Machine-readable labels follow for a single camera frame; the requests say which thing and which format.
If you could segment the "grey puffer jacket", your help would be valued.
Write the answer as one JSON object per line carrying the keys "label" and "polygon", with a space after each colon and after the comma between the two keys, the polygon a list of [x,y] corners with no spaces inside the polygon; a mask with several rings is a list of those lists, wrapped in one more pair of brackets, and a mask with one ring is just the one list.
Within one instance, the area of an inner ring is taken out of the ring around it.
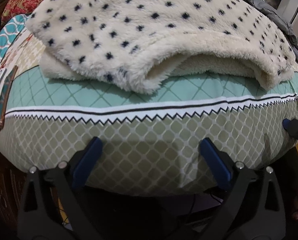
{"label": "grey puffer jacket", "polygon": [[246,0],[253,7],[258,9],[262,14],[266,15],[276,26],[282,31],[288,40],[292,51],[295,54],[296,61],[298,62],[298,37],[295,35],[291,24],[278,15],[278,11],[271,7],[266,2],[261,0]]}

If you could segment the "white spotted fleece blanket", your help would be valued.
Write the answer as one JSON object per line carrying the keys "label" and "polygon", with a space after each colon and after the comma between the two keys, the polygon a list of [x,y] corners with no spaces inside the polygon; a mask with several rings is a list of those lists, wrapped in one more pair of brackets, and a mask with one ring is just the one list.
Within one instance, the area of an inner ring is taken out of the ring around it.
{"label": "white spotted fleece blanket", "polygon": [[26,27],[46,47],[46,77],[143,94],[203,72],[253,77],[270,90],[296,63],[276,24],[243,0],[43,0]]}

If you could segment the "patterned teal beige bedsheet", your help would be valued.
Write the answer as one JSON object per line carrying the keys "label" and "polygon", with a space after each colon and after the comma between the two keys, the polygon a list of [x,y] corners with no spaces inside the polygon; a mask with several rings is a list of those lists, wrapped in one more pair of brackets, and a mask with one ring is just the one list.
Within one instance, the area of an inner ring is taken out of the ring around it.
{"label": "patterned teal beige bedsheet", "polygon": [[17,15],[0,31],[0,94],[18,66],[0,152],[23,172],[54,168],[98,137],[103,152],[89,185],[134,194],[201,192],[214,185],[199,153],[202,139],[249,168],[294,145],[282,122],[298,119],[298,72],[268,92],[243,77],[172,77],[153,96],[97,81],[50,80],[38,65],[44,45],[26,20]]}

